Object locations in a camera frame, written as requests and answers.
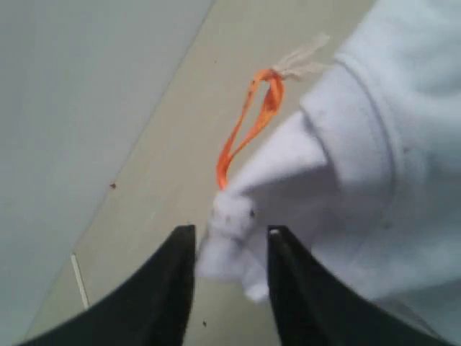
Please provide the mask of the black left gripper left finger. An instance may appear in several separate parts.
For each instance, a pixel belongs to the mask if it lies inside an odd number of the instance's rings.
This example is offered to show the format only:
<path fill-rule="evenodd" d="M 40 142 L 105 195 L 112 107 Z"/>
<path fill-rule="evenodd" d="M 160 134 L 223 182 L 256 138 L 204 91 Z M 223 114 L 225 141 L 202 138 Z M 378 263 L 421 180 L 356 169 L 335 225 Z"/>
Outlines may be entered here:
<path fill-rule="evenodd" d="M 177 226 L 122 285 L 26 345 L 182 345 L 194 295 L 196 231 Z"/>

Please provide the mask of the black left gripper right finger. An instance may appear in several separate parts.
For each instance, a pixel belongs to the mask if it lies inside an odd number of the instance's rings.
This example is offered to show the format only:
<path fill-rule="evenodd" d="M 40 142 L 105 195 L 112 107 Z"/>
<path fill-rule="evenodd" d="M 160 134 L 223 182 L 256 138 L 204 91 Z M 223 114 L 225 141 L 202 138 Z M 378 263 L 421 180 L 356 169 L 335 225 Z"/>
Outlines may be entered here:
<path fill-rule="evenodd" d="M 269 297 L 282 345 L 444 345 L 358 296 L 286 226 L 267 231 Z"/>

